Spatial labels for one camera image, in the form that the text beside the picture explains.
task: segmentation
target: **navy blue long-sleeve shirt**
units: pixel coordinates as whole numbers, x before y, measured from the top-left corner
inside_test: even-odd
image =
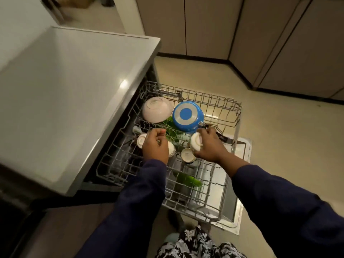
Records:
[[[165,164],[147,161],[76,257],[146,257],[165,185]],[[256,165],[239,168],[232,185],[277,258],[344,256],[344,218],[317,195]]]

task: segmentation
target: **beige floor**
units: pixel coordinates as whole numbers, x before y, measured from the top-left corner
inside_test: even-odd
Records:
[[[104,8],[98,1],[89,9],[68,8],[67,12],[75,19],[68,26],[124,32],[116,8]],[[251,163],[320,195],[344,215],[344,106],[250,91],[222,64],[163,57],[157,57],[155,63],[160,82],[164,84],[241,101],[243,121],[239,135],[253,141]],[[23,257],[48,257],[48,253],[65,246],[68,252],[63,257],[72,257],[91,233],[92,227],[88,225],[95,227],[100,222],[104,208],[105,212],[111,210],[111,206],[94,205],[52,211],[38,228]],[[71,222],[75,217],[84,218]],[[56,226],[57,221],[64,222]],[[73,232],[68,240],[60,236],[67,228]],[[170,232],[166,209],[161,208],[153,225],[147,257],[154,257]],[[233,242],[249,258],[273,257],[246,211],[239,236],[216,228],[210,235],[216,243]]]

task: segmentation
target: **white wall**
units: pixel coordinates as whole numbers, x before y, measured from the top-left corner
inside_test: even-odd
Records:
[[[40,0],[0,0],[0,70],[51,25]]]
[[[144,35],[136,0],[114,0],[119,17],[127,34]]]

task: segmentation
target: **dishwasher rack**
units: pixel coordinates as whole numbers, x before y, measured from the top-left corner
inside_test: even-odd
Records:
[[[230,150],[235,152],[238,132],[240,128],[241,103],[233,99],[202,92],[167,86],[157,82],[146,81],[139,88],[134,103],[130,105],[127,121],[120,128],[101,161],[96,174],[119,187],[123,187],[132,179],[143,165],[142,150],[137,146],[137,133],[133,132],[134,126],[147,133],[153,128],[165,128],[166,137],[171,141],[176,153],[167,163],[166,192],[163,205],[195,218],[202,217],[206,222],[219,221],[222,216],[222,208],[229,177],[219,183],[212,181],[213,174],[220,167],[215,163],[196,158],[191,164],[182,161],[180,152],[189,147],[189,134],[176,130],[168,122],[149,123],[142,118],[141,110],[145,101],[151,97],[166,97],[174,107],[182,101],[194,101],[204,113],[204,122],[218,130],[221,134],[234,134]],[[210,201],[211,189],[217,188],[217,194],[221,199],[217,205]]]

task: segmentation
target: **person's left hand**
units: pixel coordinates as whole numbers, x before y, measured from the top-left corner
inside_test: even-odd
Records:
[[[145,161],[157,159],[165,163],[165,165],[167,164],[169,160],[169,145],[165,134],[165,129],[153,129],[148,132],[142,145]]]

